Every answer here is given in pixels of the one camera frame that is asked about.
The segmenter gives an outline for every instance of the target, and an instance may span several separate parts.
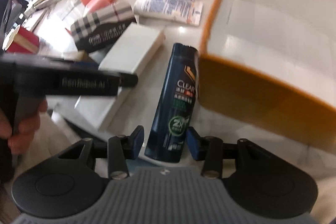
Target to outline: human hand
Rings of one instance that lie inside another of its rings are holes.
[[[43,100],[38,108],[38,112],[20,122],[18,134],[12,136],[12,128],[7,117],[0,109],[0,138],[8,140],[8,147],[12,154],[19,155],[25,153],[34,138],[35,131],[40,128],[40,113],[48,109],[47,100]]]

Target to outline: plaid pouch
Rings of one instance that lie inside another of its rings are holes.
[[[115,3],[76,20],[71,34],[79,51],[95,52],[113,45],[135,20],[128,3]]]

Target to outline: marble table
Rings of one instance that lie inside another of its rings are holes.
[[[131,5],[135,2],[135,0],[125,1],[128,1]],[[199,45],[205,18],[209,13],[213,0],[200,1],[204,3],[204,9],[201,25],[198,28],[169,21],[138,18],[138,23],[140,24],[164,28],[166,40],[145,68],[139,84],[130,92],[106,132],[98,132],[76,112],[74,106],[77,97],[62,99],[61,101],[59,98],[56,98],[55,111],[77,126],[104,140],[113,135],[129,135],[137,125],[141,124],[144,126],[146,136],[139,155],[140,158],[161,166],[193,165],[196,168],[200,168],[200,163],[192,160],[186,147],[178,164],[167,164],[151,160],[144,155],[144,148],[152,126],[152,119],[162,89],[172,46],[175,42],[194,47],[198,47]],[[48,18],[45,18],[42,24],[38,26],[36,33],[51,43],[56,51],[76,50],[72,38],[64,28],[69,28],[73,21],[82,14],[83,10],[84,7],[78,3],[78,0],[62,0],[51,11]],[[195,106],[191,125],[201,136],[212,135],[220,137],[224,142],[228,143],[235,143],[239,138],[248,138],[277,156],[307,171],[315,179],[336,176],[336,157],[334,155],[211,112],[198,104]],[[227,176],[233,171],[234,162],[230,160],[225,161],[223,174]]]

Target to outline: red paper cup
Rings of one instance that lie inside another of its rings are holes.
[[[19,25],[7,35],[4,45],[7,52],[36,54],[39,51],[40,38]]]

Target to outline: shampoo bottle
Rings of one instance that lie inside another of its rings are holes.
[[[145,150],[147,157],[180,161],[185,131],[196,101],[197,59],[195,48],[174,44]]]

